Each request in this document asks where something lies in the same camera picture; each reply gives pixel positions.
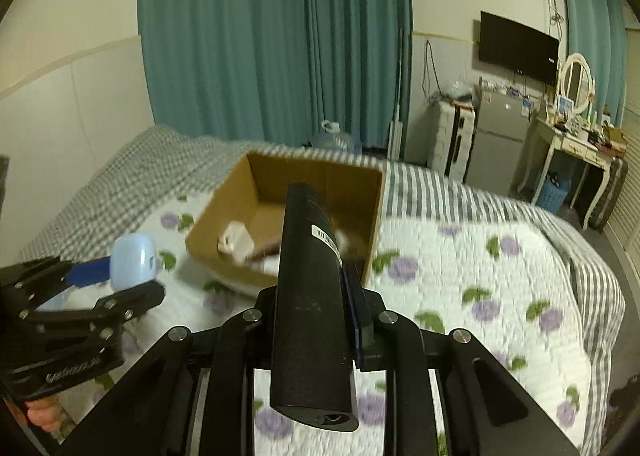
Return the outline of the person's hand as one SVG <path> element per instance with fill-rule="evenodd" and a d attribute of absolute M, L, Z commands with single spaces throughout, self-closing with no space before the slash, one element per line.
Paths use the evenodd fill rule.
<path fill-rule="evenodd" d="M 57 394 L 25 403 L 28 420 L 45 432 L 55 432 L 62 426 L 62 406 Z"/>

